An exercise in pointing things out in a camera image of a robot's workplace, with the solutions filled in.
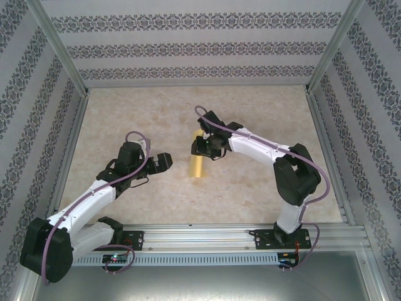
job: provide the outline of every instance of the yellow object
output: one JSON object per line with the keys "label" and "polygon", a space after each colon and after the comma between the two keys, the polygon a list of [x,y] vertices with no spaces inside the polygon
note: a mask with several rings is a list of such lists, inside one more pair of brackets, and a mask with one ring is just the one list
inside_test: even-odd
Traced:
{"label": "yellow object", "polygon": [[[199,129],[194,132],[193,139],[197,136],[203,137],[204,131]],[[203,170],[203,157],[191,155],[189,160],[189,177],[206,177],[206,173]]]}

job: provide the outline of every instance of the patterned wallpaper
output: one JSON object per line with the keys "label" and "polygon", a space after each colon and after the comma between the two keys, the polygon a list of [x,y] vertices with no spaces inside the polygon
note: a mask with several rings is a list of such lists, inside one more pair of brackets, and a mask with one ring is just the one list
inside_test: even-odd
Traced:
{"label": "patterned wallpaper", "polygon": [[43,1],[88,87],[307,83],[349,0]]}
{"label": "patterned wallpaper", "polygon": [[80,96],[25,2],[0,4],[0,300],[26,227],[46,216]]}
{"label": "patterned wallpaper", "polygon": [[357,223],[401,300],[401,1],[367,1],[315,91]]}

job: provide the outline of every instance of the enclosure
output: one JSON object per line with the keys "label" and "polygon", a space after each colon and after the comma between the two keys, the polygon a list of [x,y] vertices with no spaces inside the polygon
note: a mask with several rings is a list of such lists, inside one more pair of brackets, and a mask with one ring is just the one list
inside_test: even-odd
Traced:
{"label": "enclosure", "polygon": [[[0,6],[0,300],[401,300],[400,0]],[[196,105],[305,145],[329,175],[299,270],[279,270],[285,250],[248,233],[281,211],[272,168],[228,152],[189,176]],[[90,224],[143,231],[133,267],[106,275],[109,253],[93,251],[43,286],[19,263],[28,225],[85,192],[131,130],[173,165]]]}

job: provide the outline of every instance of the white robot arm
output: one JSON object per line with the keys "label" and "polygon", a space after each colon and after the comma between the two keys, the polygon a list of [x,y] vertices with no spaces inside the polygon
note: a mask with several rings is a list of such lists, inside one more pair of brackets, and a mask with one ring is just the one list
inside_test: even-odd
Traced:
{"label": "white robot arm", "polygon": [[[224,157],[227,151],[238,152],[273,167],[278,192],[284,199],[281,213],[274,224],[274,237],[282,246],[292,243],[291,240],[301,229],[299,217],[303,212],[305,202],[315,192],[321,177],[314,167],[279,151],[279,149],[294,152],[311,160],[306,147],[301,144],[296,144],[294,147],[279,145],[253,134],[236,122],[225,126],[213,111],[206,112],[203,117],[217,125],[236,131],[238,134],[221,130],[203,119],[199,119],[198,122],[205,135],[196,137],[191,153],[206,156],[215,161],[216,158]],[[276,148],[259,141],[268,142],[267,144],[276,146]]]}
{"label": "white robot arm", "polygon": [[[21,252],[20,263],[22,266],[41,275],[44,244],[50,231],[59,223],[60,219],[61,223],[50,238],[46,260],[46,278],[50,282],[60,281],[72,263],[88,252],[110,243],[121,245],[123,225],[118,221],[103,217],[89,228],[83,230],[82,227],[103,207],[112,203],[121,193],[130,188],[133,180],[147,179],[149,175],[164,172],[172,165],[172,158],[168,153],[151,157],[145,164],[144,150],[144,141],[126,141],[120,148],[118,158],[107,164],[84,194],[67,208],[48,219],[34,219],[28,226]],[[133,174],[133,171],[140,168],[142,164],[144,165],[141,170],[130,177],[129,175]],[[112,184],[116,179],[125,176],[128,178]],[[81,198],[88,193],[91,195],[81,201]]]}

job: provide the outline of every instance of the perforated metal strip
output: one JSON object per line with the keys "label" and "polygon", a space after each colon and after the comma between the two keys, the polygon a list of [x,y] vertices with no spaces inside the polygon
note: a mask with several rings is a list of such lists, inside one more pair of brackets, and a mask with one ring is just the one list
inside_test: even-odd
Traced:
{"label": "perforated metal strip", "polygon": [[[102,265],[103,254],[89,254],[76,260],[73,267],[94,267]],[[210,265],[277,265],[277,253],[233,253],[233,254],[137,254],[133,265],[154,266],[210,266]],[[110,266],[124,266],[111,263]]]}

